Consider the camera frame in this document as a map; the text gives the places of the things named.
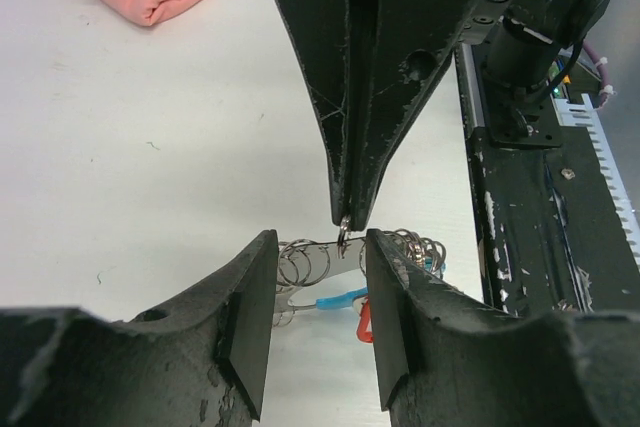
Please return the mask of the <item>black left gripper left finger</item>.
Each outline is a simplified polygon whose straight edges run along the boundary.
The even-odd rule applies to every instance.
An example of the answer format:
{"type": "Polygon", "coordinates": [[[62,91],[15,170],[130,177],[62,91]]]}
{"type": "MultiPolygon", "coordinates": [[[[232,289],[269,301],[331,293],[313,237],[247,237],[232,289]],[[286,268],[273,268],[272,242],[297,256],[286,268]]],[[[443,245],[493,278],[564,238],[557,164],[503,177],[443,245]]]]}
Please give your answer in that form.
{"type": "Polygon", "coordinates": [[[249,426],[261,416],[278,237],[134,319],[1,312],[5,426],[249,426]]]}

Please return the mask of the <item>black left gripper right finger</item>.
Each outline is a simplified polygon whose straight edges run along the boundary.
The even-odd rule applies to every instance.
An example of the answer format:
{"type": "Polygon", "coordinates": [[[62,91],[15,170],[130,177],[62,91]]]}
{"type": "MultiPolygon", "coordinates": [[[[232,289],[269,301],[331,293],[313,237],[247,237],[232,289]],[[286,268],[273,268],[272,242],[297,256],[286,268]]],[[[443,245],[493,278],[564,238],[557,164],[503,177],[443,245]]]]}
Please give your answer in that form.
{"type": "Polygon", "coordinates": [[[395,426],[635,426],[639,316],[519,318],[366,235],[380,403],[395,426]]]}

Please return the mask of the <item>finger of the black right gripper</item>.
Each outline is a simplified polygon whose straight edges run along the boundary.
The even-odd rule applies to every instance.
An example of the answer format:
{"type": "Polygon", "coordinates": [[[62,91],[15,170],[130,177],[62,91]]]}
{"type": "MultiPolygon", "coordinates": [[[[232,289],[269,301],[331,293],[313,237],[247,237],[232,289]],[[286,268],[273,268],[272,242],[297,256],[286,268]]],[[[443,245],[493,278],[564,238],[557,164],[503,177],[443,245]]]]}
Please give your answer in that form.
{"type": "Polygon", "coordinates": [[[323,140],[332,222],[347,215],[348,0],[275,0],[323,140]]]}
{"type": "Polygon", "coordinates": [[[385,170],[479,0],[349,0],[347,214],[366,228],[385,170]]]}

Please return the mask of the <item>key with red tag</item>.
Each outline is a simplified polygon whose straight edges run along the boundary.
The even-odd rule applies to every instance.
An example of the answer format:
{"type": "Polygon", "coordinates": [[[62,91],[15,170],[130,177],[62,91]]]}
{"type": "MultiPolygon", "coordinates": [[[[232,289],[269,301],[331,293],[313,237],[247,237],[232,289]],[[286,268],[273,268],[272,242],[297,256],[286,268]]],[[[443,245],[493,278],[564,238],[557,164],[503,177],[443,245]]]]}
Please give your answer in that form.
{"type": "Polygon", "coordinates": [[[356,298],[354,300],[353,306],[359,315],[359,321],[356,327],[356,337],[360,342],[372,344],[373,332],[371,327],[369,297],[363,296],[356,298]]]}

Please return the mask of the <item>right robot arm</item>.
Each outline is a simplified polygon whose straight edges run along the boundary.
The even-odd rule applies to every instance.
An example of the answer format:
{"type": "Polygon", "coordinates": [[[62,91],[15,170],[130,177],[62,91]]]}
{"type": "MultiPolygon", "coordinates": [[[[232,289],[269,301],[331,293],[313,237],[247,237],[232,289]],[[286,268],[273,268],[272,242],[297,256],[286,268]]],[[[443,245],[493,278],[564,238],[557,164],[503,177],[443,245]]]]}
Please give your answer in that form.
{"type": "Polygon", "coordinates": [[[529,99],[609,0],[275,0],[325,146],[331,218],[366,228],[386,168],[455,48],[500,34],[491,77],[529,99]]]}

